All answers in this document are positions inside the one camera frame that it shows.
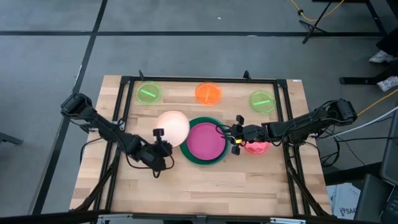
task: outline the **green bowl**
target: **green bowl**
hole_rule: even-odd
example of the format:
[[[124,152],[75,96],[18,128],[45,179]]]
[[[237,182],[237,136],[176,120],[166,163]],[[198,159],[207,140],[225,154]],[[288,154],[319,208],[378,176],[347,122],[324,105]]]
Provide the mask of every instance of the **green bowl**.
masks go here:
[[[211,117],[199,117],[199,118],[195,118],[192,119],[189,122],[189,126],[190,129],[192,129],[195,125],[200,124],[200,123],[211,123],[211,124],[215,124],[215,125],[223,125],[223,123],[219,122],[217,119],[211,118]],[[224,151],[215,159],[212,160],[202,160],[202,159],[198,159],[196,158],[190,151],[188,148],[188,144],[187,144],[187,139],[180,145],[182,154],[191,162],[193,162],[194,164],[198,164],[198,165],[202,165],[202,166],[210,166],[210,165],[214,165],[219,161],[222,161],[224,159],[224,157],[227,155],[228,153],[228,149],[229,149],[229,142],[227,139],[225,139],[225,147],[224,147]]]

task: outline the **shoe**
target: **shoe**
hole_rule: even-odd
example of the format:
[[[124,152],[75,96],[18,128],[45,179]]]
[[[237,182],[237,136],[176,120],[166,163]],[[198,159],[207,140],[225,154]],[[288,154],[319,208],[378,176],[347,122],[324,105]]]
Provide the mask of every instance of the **shoe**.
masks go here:
[[[392,87],[395,87],[398,85],[398,77],[396,76],[391,76],[388,79],[378,82],[377,85],[380,87],[380,89],[385,92]]]
[[[373,63],[382,63],[382,62],[390,62],[394,56],[385,53],[384,51],[380,50],[375,56],[369,59],[369,62]]]

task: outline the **wooden table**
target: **wooden table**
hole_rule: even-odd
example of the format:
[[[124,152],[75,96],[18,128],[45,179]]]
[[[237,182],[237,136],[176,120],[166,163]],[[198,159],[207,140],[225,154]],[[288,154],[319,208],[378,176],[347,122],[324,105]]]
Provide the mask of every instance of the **wooden table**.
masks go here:
[[[114,75],[104,77],[96,104],[98,113],[109,120],[113,115],[120,79],[121,76]],[[237,114],[244,116],[246,125],[277,121],[276,109],[270,115],[258,114],[253,112],[248,103],[250,94],[255,90],[265,90],[273,95],[271,84],[219,83],[223,94],[221,101],[215,106],[203,106],[195,100],[198,83],[194,82],[157,82],[162,87],[162,99],[154,105],[143,105],[137,101],[135,92],[141,83],[134,82],[126,132],[139,134],[150,142],[153,142],[155,120],[169,110],[179,110],[188,119],[211,116],[228,125],[235,123]],[[308,113],[301,80],[288,80],[287,83],[293,116]],[[282,89],[279,91],[284,119],[287,120]],[[127,87],[122,102],[125,102],[126,93]],[[98,133],[90,133],[88,141],[95,138],[98,138]],[[105,145],[106,142],[101,140],[86,147],[70,208],[79,206],[97,184]],[[306,185],[317,202],[330,213],[318,152],[313,146],[304,145],[300,147],[300,153]],[[254,156],[241,149],[240,156],[228,154],[219,164],[208,167],[189,162],[179,147],[173,149],[173,157],[174,168],[162,172],[155,179],[150,170],[129,167],[122,155],[111,211],[292,216],[282,146],[271,146],[262,156]],[[104,208],[107,192],[108,186],[104,188],[100,208]],[[300,213],[303,213],[297,186],[296,193]]]

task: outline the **yellow cable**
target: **yellow cable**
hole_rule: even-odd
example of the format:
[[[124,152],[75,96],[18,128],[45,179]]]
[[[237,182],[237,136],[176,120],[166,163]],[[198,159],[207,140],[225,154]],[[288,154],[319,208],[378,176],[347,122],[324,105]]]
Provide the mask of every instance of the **yellow cable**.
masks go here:
[[[360,116],[361,114],[363,114],[365,111],[367,111],[368,109],[372,108],[374,105],[380,103],[381,101],[387,99],[388,97],[392,96],[394,93],[396,93],[398,91],[398,89],[392,91],[390,94],[388,94],[387,96],[381,98],[380,100],[377,100],[376,102],[374,102],[372,105],[368,106],[367,108],[365,108],[364,110],[362,110],[361,112],[358,113],[358,116]]]
[[[290,1],[293,3],[293,5],[294,5],[294,6],[296,7],[296,9],[299,11],[300,8],[297,6],[296,2],[294,2],[293,0],[290,0]],[[337,6],[335,6],[330,12],[326,13],[325,15],[323,15],[323,16],[322,16],[322,19],[325,18],[325,17],[327,17],[327,16],[329,16],[330,14],[332,14],[333,11],[336,10],[344,1],[345,1],[345,0],[341,0],[341,2],[340,2]],[[304,13],[302,13],[302,12],[300,13],[300,15],[301,15],[304,19],[306,19],[307,21],[310,21],[310,22],[315,22],[315,21],[318,20],[318,19],[309,19],[309,18],[307,18],[306,16],[304,16]]]

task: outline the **gray floor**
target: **gray floor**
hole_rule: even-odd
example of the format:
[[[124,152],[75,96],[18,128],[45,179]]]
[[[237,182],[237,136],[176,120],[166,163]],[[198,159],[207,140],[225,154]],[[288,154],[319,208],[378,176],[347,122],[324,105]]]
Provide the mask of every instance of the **gray floor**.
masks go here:
[[[92,30],[100,0],[0,0],[0,30]],[[324,3],[297,0],[308,17]],[[373,1],[387,30],[398,25],[384,1]],[[100,30],[304,31],[290,1],[109,0]],[[365,5],[343,4],[320,27],[375,32]],[[241,77],[302,79],[308,105],[350,100],[357,111],[385,94],[376,86],[343,86],[338,77],[372,77],[382,65],[368,63],[378,39],[301,37],[98,37],[81,92],[95,102],[103,75]],[[29,212],[39,178],[61,119],[60,104],[70,94],[88,37],[0,36],[0,131],[24,139],[21,146],[0,145],[0,216]],[[355,126],[390,110],[398,97],[380,103]],[[344,138],[386,136],[389,122]],[[78,173],[86,134],[70,126],[44,212],[66,211]],[[382,158],[385,141],[358,141],[351,148],[365,163]],[[335,150],[318,141],[322,154]],[[337,169],[361,166],[346,146]]]

